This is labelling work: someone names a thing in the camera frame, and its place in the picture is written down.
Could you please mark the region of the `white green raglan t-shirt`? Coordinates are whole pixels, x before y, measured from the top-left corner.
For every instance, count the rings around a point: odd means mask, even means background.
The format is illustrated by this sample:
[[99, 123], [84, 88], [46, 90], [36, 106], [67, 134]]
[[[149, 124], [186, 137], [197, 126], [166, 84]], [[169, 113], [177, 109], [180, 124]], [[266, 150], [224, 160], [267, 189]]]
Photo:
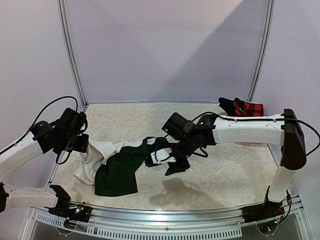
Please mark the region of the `white green raglan t-shirt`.
[[101, 197], [120, 197], [138, 192], [136, 171], [153, 152], [170, 146], [164, 137], [146, 137], [136, 141], [89, 140], [85, 153], [80, 154], [80, 166], [73, 176], [94, 186]]

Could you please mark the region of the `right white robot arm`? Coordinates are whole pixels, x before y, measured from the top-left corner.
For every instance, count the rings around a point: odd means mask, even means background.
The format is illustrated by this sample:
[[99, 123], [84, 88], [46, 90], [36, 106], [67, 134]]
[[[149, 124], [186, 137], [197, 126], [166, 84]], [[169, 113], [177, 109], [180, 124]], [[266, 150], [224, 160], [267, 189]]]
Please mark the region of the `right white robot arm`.
[[162, 130], [177, 141], [170, 153], [176, 160], [169, 165], [174, 172], [179, 171], [177, 163], [185, 164], [188, 156], [207, 146], [224, 143], [280, 146], [280, 165], [268, 187], [266, 201], [258, 208], [262, 218], [269, 218], [278, 210], [278, 203], [285, 197], [295, 172], [307, 162], [304, 133], [291, 109], [262, 117], [231, 117], [206, 112], [198, 117], [197, 123], [175, 112]]

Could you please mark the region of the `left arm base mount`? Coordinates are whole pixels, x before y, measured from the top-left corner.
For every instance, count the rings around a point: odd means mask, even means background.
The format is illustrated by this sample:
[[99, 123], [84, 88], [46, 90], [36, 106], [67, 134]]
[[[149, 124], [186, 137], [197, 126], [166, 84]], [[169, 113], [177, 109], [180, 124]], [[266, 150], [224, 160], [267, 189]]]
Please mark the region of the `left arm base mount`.
[[70, 221], [79, 221], [88, 223], [93, 208], [86, 205], [85, 202], [70, 203], [68, 206], [59, 206], [49, 208], [48, 212], [52, 215], [69, 219]]

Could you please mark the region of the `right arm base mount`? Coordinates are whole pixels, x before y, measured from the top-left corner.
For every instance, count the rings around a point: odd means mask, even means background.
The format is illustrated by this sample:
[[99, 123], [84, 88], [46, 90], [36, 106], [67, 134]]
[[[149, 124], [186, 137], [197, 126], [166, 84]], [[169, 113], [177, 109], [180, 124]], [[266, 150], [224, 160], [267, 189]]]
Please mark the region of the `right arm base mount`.
[[272, 219], [285, 212], [282, 203], [274, 202], [245, 206], [241, 211], [245, 223]]

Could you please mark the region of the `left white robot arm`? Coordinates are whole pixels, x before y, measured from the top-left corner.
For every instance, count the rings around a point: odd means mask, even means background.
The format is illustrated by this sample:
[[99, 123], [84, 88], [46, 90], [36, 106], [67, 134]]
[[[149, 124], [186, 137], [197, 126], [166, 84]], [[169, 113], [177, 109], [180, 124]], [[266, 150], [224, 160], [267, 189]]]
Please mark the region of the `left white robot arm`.
[[[52, 123], [40, 121], [32, 125], [18, 140], [0, 152], [0, 179], [28, 161], [53, 151], [55, 154], [85, 153], [89, 145], [87, 116], [66, 108], [61, 117]], [[18, 187], [0, 184], [0, 210], [13, 208], [45, 207], [57, 210], [63, 217], [74, 213], [71, 197], [59, 185], [48, 187]]]

